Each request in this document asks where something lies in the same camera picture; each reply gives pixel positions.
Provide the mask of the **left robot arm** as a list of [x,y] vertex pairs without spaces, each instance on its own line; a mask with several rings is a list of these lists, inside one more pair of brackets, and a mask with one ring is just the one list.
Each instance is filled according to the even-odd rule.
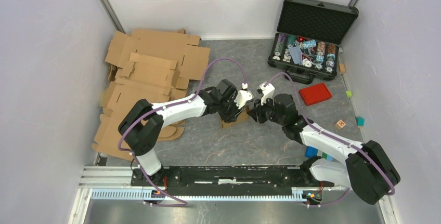
[[252,100],[253,94],[247,84],[237,89],[227,79],[217,86],[198,89],[188,97],[166,103],[149,103],[141,99],[118,126],[120,141],[128,144],[128,151],[140,165],[145,182],[158,186],[163,181],[163,166],[154,146],[162,129],[188,118],[215,113],[225,123],[235,122],[245,105]]

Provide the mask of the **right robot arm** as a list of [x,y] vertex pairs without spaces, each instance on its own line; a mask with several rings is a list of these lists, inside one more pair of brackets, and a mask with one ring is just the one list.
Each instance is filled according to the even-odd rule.
[[333,157],[334,165],[321,158],[308,160],[309,167],[300,173],[304,185],[313,187],[319,181],[328,181],[349,187],[371,205],[395,194],[401,178],[378,142],[363,143],[329,132],[301,115],[289,94],[278,94],[265,103],[257,99],[248,114],[260,124],[271,121],[280,125],[288,139]]

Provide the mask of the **brown cardboard box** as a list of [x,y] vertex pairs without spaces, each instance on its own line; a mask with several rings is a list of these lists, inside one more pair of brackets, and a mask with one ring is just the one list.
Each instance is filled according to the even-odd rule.
[[249,111],[249,107],[245,106],[244,110],[237,116],[235,122],[226,123],[226,122],[221,120],[220,121],[221,128],[222,129],[230,128],[230,127],[233,127],[234,125],[246,122],[249,119],[248,111]]

